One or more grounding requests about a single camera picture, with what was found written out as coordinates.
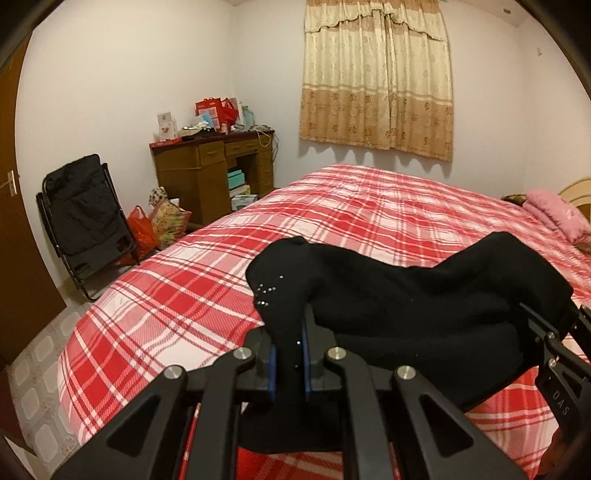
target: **shopping bag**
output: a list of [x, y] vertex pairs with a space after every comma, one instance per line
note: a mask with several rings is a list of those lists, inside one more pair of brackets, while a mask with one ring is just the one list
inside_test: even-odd
[[[127, 224], [131, 233], [138, 244], [135, 249], [135, 255], [139, 260], [143, 260], [152, 250], [158, 246], [158, 239], [154, 230], [152, 230], [152, 222], [142, 207], [137, 206], [127, 217]], [[119, 261], [119, 265], [134, 265], [135, 260], [131, 255], [123, 257]]]
[[222, 99], [207, 98], [195, 104], [197, 115], [208, 113], [213, 121], [213, 127], [217, 133], [228, 133], [228, 125], [224, 121]]

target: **pink pillow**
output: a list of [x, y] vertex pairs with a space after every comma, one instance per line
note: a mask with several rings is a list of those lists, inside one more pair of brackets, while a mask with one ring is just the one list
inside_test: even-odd
[[589, 222], [577, 207], [547, 190], [532, 190], [526, 197], [527, 203], [542, 210], [571, 244], [577, 247], [591, 245]]
[[542, 222], [546, 227], [548, 227], [553, 232], [555, 230], [558, 230], [558, 225], [556, 225], [548, 215], [546, 215], [542, 210], [540, 210], [538, 207], [536, 207], [533, 203], [525, 202], [523, 204], [523, 208], [524, 208], [524, 210], [526, 210], [527, 212], [532, 214], [534, 217], [536, 217], [540, 222]]

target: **door handle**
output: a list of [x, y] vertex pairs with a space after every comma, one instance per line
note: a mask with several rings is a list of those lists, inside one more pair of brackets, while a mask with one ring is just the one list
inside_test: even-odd
[[14, 177], [14, 170], [8, 172], [8, 180], [0, 184], [0, 190], [9, 187], [10, 196], [14, 197], [17, 194], [17, 182]]

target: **red gift bag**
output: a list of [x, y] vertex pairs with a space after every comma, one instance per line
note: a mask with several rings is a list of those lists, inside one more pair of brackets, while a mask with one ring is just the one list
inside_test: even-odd
[[195, 104], [197, 115], [208, 113], [212, 118], [213, 127], [216, 132], [226, 134], [230, 127], [236, 123], [238, 110], [236, 110], [229, 99], [222, 101], [221, 98], [208, 98]]
[[[152, 230], [152, 222], [146, 217], [143, 208], [137, 206], [127, 217], [127, 224], [138, 243], [138, 247], [135, 249], [135, 254], [139, 260], [143, 260], [158, 246], [158, 239], [156, 238], [154, 230]], [[135, 260], [131, 255], [127, 255], [119, 261], [119, 265], [134, 264]]]

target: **teal box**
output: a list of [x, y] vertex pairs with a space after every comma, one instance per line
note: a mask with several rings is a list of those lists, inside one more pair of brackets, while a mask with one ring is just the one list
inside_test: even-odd
[[235, 189], [240, 185], [244, 185], [245, 183], [246, 178], [242, 170], [236, 170], [228, 173], [228, 188], [230, 188], [230, 190]]

